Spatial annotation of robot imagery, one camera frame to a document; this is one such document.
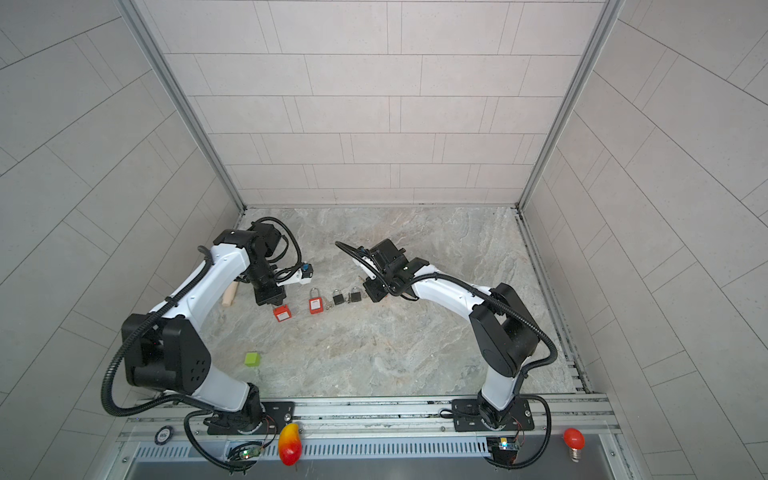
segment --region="red box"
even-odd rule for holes
[[[272,310],[272,313],[275,314],[275,318],[278,322],[288,320],[292,316],[287,305],[278,306],[276,309]]]

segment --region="vent grille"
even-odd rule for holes
[[[218,456],[246,440],[205,442],[204,448]],[[435,458],[478,457],[488,455],[485,439],[475,437],[403,438],[403,439],[307,439],[302,441],[301,458],[320,460],[331,458]],[[266,448],[260,460],[279,460],[277,444]],[[157,446],[141,442],[136,462],[197,462],[205,461],[184,442]]]

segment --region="wire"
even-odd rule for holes
[[[282,282],[282,281],[288,280],[290,277],[292,277],[293,274],[298,272],[299,268],[301,268],[301,266],[303,265],[303,263],[301,261],[301,249],[299,248],[299,243],[296,242],[296,238],[293,236],[293,232],[290,231],[290,228],[288,228],[286,226],[286,224],[284,224],[282,221],[276,219],[275,217],[261,217],[259,220],[256,220],[253,223],[264,223],[265,221],[277,223],[283,229],[285,229],[286,233],[288,233],[288,237],[290,238],[291,243],[293,243],[293,248],[296,249],[296,263],[293,266],[291,266],[291,267],[283,268],[282,270],[278,270],[278,271],[275,272],[275,280],[277,280],[278,282]],[[270,263],[275,263],[280,258],[283,258],[283,255],[285,255],[285,252],[281,253],[278,256],[277,259],[270,260]]]

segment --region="white wall tile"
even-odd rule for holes
[[[690,361],[690,357],[684,351],[675,353],[643,369],[645,378],[650,386],[668,382],[691,372],[696,372],[696,366]]]
[[[356,164],[430,164],[435,135],[353,134],[352,148]]]
[[[468,173],[469,165],[401,165],[400,187],[461,188],[466,185]]]
[[[386,27],[386,52],[391,55],[402,53],[402,2],[387,2]]]
[[[682,450],[645,454],[645,462],[654,475],[688,475],[694,471]]]
[[[90,30],[88,37],[123,85],[150,69],[149,62],[122,18]]]
[[[517,95],[529,59],[524,55],[425,55],[421,94]]]
[[[632,101],[635,107],[641,110],[645,108],[648,100],[650,100],[650,96],[654,94],[661,81],[667,76],[667,72],[672,68],[677,57],[679,57],[679,54],[675,50],[670,50],[669,48],[664,50],[661,60],[656,64],[654,70],[650,73],[650,77],[643,84],[637,97]]]
[[[259,16],[259,25],[264,34],[267,51],[269,51],[269,53],[281,53],[283,49],[280,47],[280,39],[277,37],[277,30],[275,29],[275,22],[272,19],[270,3],[254,2],[253,6],[256,8],[256,13]]]
[[[593,255],[596,254],[596,252],[600,249],[600,247],[603,246],[605,242],[608,241],[609,238],[611,238],[614,235],[613,232],[611,232],[611,228],[606,223],[598,232],[597,235],[594,236],[592,240],[590,240],[589,243],[587,243],[587,246],[584,247],[584,257],[589,260],[592,258]]]
[[[522,139],[516,134],[448,134],[442,163],[511,164]]]
[[[475,182],[479,188],[523,188],[531,173],[531,165],[489,165],[480,166]]]
[[[233,165],[243,188],[308,188],[301,165]]]
[[[768,472],[768,442],[745,445],[761,472]]]
[[[91,190],[78,210],[122,241],[170,176],[157,152],[143,141]]]
[[[487,188],[416,188],[413,203],[482,204],[487,196]]]
[[[95,187],[164,117],[140,81],[78,119],[48,147]]]
[[[578,55],[534,55],[528,64],[520,89],[525,97],[559,97],[565,94],[576,67]]]
[[[110,95],[73,41],[25,58],[0,71],[0,144],[21,160]]]
[[[622,167],[654,129],[645,115],[595,73],[579,97],[576,112]]]
[[[332,189],[275,189],[259,190],[264,205],[333,205],[336,198]]]
[[[0,463],[9,478],[30,478],[37,465],[30,462],[27,455],[34,458],[46,456],[48,446],[106,350],[74,333],[56,330],[0,406],[3,424]],[[51,401],[51,392],[56,392],[55,402]],[[35,414],[20,415],[20,412]],[[82,446],[81,443],[73,444],[76,449]]]
[[[651,37],[616,22],[594,70],[619,93],[634,100],[665,50]]]
[[[567,164],[552,187],[552,195],[571,226],[579,247],[584,249],[605,225],[605,220]]]
[[[263,163],[250,134],[212,134],[209,137],[225,165]]]
[[[574,112],[558,140],[558,149],[571,165],[576,177],[583,182],[603,152],[603,144]]]
[[[645,286],[647,286],[648,290],[653,293],[658,290],[660,286],[672,280],[675,276],[694,263],[696,263],[696,257],[694,257],[687,247],[682,247],[652,272],[643,277]]]
[[[0,391],[11,392],[107,258],[59,224],[0,286],[4,317],[14,319],[5,323],[0,337]],[[45,301],[29,301],[29,292],[38,289],[46,292]]]
[[[172,241],[150,214],[143,214],[74,310],[107,328],[120,329]]]
[[[762,2],[653,2],[639,29],[722,78],[727,78],[766,31]]]
[[[0,279],[32,252],[89,190],[46,147],[0,177]]]
[[[303,55],[195,55],[214,95],[310,95]]]
[[[728,77],[728,81],[738,88],[745,88],[763,70],[766,63],[768,63],[768,36],[763,35]]]
[[[104,348],[109,348],[112,342],[114,342],[114,339],[118,336],[118,333],[114,330],[108,329],[106,326],[96,323],[74,310],[71,311],[69,315],[67,315],[67,318],[64,319],[64,322],[61,323],[61,328],[85,339],[89,339],[92,342],[96,342]]]
[[[164,121],[155,131],[160,137],[163,145],[174,156],[176,163],[183,165],[192,152],[197,148],[192,135],[190,135],[187,125],[181,119],[178,112],[174,112],[166,121]]]
[[[581,55],[602,6],[527,3],[515,36],[515,55]]]
[[[273,164],[342,164],[337,134],[262,134]]]
[[[640,276],[683,246],[616,160],[608,161],[589,194]]]
[[[418,95],[421,67],[418,55],[306,55],[315,95]]]
[[[593,255],[589,265],[641,367],[683,350],[615,237]]]
[[[61,429],[68,430],[69,432],[104,436],[109,433],[114,420],[115,417],[106,413],[99,415],[93,412],[86,412],[85,410],[72,409]]]
[[[489,188],[485,197],[487,204],[516,204],[522,196],[522,188]]]
[[[559,97],[499,98],[491,133],[546,134],[561,102]]]
[[[614,311],[611,310],[609,306],[606,306],[597,315],[593,316],[592,319],[587,321],[587,328],[589,329],[589,333],[594,335],[596,332],[600,331],[600,329],[613,322],[614,320],[616,320]]]
[[[155,203],[181,227],[214,177],[208,161],[195,151],[157,194]]]
[[[0,45],[2,45],[3,38],[4,36],[0,34]],[[105,84],[107,84],[112,93],[116,93],[123,88],[123,84],[120,83],[112,69],[107,65],[107,62],[104,61],[104,57],[102,57],[101,53],[96,49],[94,42],[88,37],[87,32],[74,37],[72,41],[78,48],[80,48],[80,51],[83,52],[83,55],[85,55],[88,62],[91,63],[91,66],[98,72],[98,76],[101,77],[101,80],[103,80]]]
[[[643,112],[737,198],[768,178],[768,105],[692,61],[675,61]]]
[[[412,204],[412,188],[336,188],[338,205]]]
[[[768,260],[768,228],[660,130],[627,172],[718,285]]]
[[[404,2],[402,53],[496,55],[509,5]]]
[[[11,2],[0,5],[0,30],[29,56],[119,16],[114,4],[100,0]]]
[[[176,105],[171,101],[168,92],[166,92],[163,85],[161,85],[160,79],[157,78],[154,70],[150,70],[141,75],[140,79],[141,83],[152,97],[152,100],[154,100],[154,103],[157,105],[157,108],[160,108],[160,111],[163,112],[163,117],[167,118],[170,114],[174,113]]]
[[[389,132],[400,132],[400,97],[389,97]]]
[[[170,285],[181,285],[197,263],[197,246],[210,236],[214,225],[206,219],[200,208],[192,210],[187,222],[174,239],[163,261],[157,267],[157,276]]]
[[[723,288],[723,293],[750,324],[764,343],[768,343],[768,263],[757,267]]]
[[[740,437],[698,373],[657,385],[654,394],[697,478],[760,479]],[[707,434],[712,431],[717,435]],[[714,449],[718,456],[711,455]]]
[[[13,42],[8,40],[8,37],[0,31],[0,58],[2,58],[7,65],[24,58],[24,55],[13,45]]]
[[[607,301],[568,225],[563,226],[553,239],[552,248],[558,255],[584,321],[588,322],[606,307]]]
[[[496,115],[496,105],[498,104],[498,97],[486,97],[485,108],[482,112],[482,119],[480,120],[480,134],[491,133],[491,124],[493,123],[493,117]]]
[[[194,55],[189,53],[167,54],[165,60],[170,65],[174,77],[179,81],[181,90],[185,94],[212,95]]]
[[[147,7],[170,53],[266,53],[252,2],[147,0]]]
[[[97,227],[95,223],[91,222],[77,208],[73,209],[66,216],[64,222],[107,255],[111,255],[118,248],[118,242],[114,241],[101,228]]]
[[[315,165],[314,168],[318,188],[389,188],[389,165]]]
[[[571,292],[571,287],[568,285],[563,269],[557,260],[548,268],[548,272],[554,288],[554,294],[565,317],[568,332],[574,340],[577,354],[581,359],[582,365],[589,365],[600,358],[600,354],[594,346],[587,323],[581,315],[574,294]]]
[[[552,192],[545,182],[538,182],[531,194],[531,204],[536,206],[536,211],[541,218],[544,229],[549,232],[554,227],[559,217],[562,217],[560,207],[554,200]]]
[[[387,52],[385,2],[271,2],[270,9],[283,53]]]
[[[215,134],[293,131],[281,97],[195,98]]]
[[[595,333],[594,343],[598,346],[600,357],[642,452],[678,450],[680,445],[632,355],[632,349],[618,322],[612,322]]]
[[[388,132],[387,97],[296,97],[307,133]]]
[[[403,97],[403,132],[476,132],[485,99],[482,97]]]
[[[682,272],[654,297],[741,440],[766,441],[768,419],[760,403],[768,395],[761,373],[768,368],[768,349],[701,265]]]

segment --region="marble floor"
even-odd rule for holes
[[[397,207],[249,209],[242,228],[265,216],[293,231],[304,261],[313,265],[310,285],[286,287],[293,318],[278,323],[271,306],[257,306],[253,290],[241,284],[233,304],[218,303],[202,337],[214,365],[259,386],[263,397],[405,396],[474,394],[488,368],[465,319],[442,306],[387,296],[363,298],[310,315],[310,288],[332,303],[334,289],[345,295],[361,287],[362,270],[333,245],[341,240],[373,247],[389,238],[440,270],[471,283],[513,286],[541,328],[558,338],[531,267],[513,211],[507,207]],[[293,248],[280,266],[295,263]],[[243,364],[259,352],[261,364]],[[535,358],[546,356],[543,343]],[[524,392],[574,392],[562,355],[536,369]]]

